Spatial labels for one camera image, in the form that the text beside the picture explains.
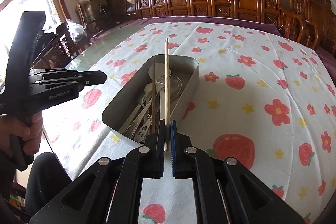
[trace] tablecloth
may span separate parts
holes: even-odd
[[[149,24],[90,70],[108,75],[76,100],[46,110],[52,147],[70,177],[102,156],[133,147],[101,121],[117,92],[152,55],[199,61],[199,87],[180,133],[209,155],[234,156],[302,217],[312,222],[336,188],[335,86],[315,52],[285,38],[211,23]],[[165,176],[145,180],[139,223],[196,223],[192,183]]]

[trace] black pants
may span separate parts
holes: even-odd
[[[55,154],[40,154],[28,178],[26,212],[34,215],[71,182]]]

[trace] yellow flower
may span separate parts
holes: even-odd
[[[209,109],[218,109],[219,106],[220,106],[220,104],[217,103],[217,99],[215,99],[213,101],[208,101],[208,108]]]
[[[305,128],[305,127],[307,126],[307,124],[306,124],[306,119],[300,117],[300,118],[299,118],[299,124],[300,124],[300,126],[302,126],[302,128]]]
[[[275,155],[277,155],[277,160],[282,159],[285,153],[282,152],[281,148],[279,148],[277,151],[274,152]]]
[[[259,82],[257,82],[258,85],[260,85],[262,88],[266,88],[267,84],[266,82],[264,82],[263,80],[260,80]]]
[[[246,104],[245,106],[242,106],[241,108],[246,112],[246,114],[250,114],[254,112],[253,106],[250,106],[249,104]]]
[[[299,198],[301,198],[301,200],[306,196],[307,189],[308,187],[301,187],[300,193],[299,193]]]
[[[117,135],[112,134],[111,140],[112,140],[112,143],[117,143],[120,141],[120,138]]]
[[[294,80],[294,83],[295,83],[296,86],[301,85],[300,82],[299,82],[298,80]]]

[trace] silver screw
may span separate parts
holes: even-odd
[[[99,165],[106,165],[110,162],[110,160],[108,158],[101,158],[99,159],[98,163]]]
[[[237,164],[237,160],[235,158],[227,158],[226,163],[228,165],[236,165]]]
[[[195,154],[196,151],[197,151],[197,149],[194,148],[194,147],[192,147],[192,146],[189,146],[189,147],[186,148],[186,151],[187,151],[187,153],[189,153],[189,154]]]
[[[149,147],[148,146],[142,146],[139,148],[140,153],[148,153],[149,152]]]

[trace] plastic bag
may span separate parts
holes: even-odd
[[[75,44],[87,37],[86,32],[82,25],[72,22],[70,19],[65,20],[68,24],[70,37]]]

